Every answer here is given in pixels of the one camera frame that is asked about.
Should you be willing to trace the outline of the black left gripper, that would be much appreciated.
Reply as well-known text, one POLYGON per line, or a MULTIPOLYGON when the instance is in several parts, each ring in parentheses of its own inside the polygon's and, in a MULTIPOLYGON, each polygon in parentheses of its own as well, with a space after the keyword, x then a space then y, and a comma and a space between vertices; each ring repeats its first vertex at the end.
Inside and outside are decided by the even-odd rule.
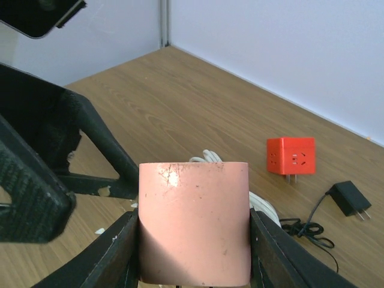
POLYGON ((69 189, 99 196, 106 188, 120 199, 138 196, 138 166, 86 97, 1 64, 1 115, 1 188, 11 198, 1 204, 1 242, 57 238, 76 207, 69 189), (117 179, 69 171, 69 156, 83 134, 117 179))

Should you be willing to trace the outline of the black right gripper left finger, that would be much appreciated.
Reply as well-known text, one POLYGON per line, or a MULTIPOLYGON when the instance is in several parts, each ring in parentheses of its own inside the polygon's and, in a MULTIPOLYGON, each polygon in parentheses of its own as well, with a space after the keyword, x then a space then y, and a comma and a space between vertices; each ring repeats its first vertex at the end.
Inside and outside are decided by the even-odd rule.
POLYGON ((67 264, 34 287, 137 287, 138 209, 124 213, 67 264))

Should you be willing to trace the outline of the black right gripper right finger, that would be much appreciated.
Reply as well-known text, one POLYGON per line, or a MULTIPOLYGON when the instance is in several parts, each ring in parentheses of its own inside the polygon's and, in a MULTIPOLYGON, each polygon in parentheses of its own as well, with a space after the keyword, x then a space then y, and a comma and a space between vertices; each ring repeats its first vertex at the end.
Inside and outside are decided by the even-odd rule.
POLYGON ((352 288, 262 211, 250 209, 251 287, 352 288))

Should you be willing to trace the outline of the pink charger plug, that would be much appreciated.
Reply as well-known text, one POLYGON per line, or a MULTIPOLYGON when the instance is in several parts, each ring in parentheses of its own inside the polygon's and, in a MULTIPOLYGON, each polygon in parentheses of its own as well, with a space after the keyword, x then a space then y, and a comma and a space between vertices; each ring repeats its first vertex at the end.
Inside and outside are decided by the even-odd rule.
POLYGON ((139 166, 140 279, 239 287, 251 275, 248 164, 139 166))

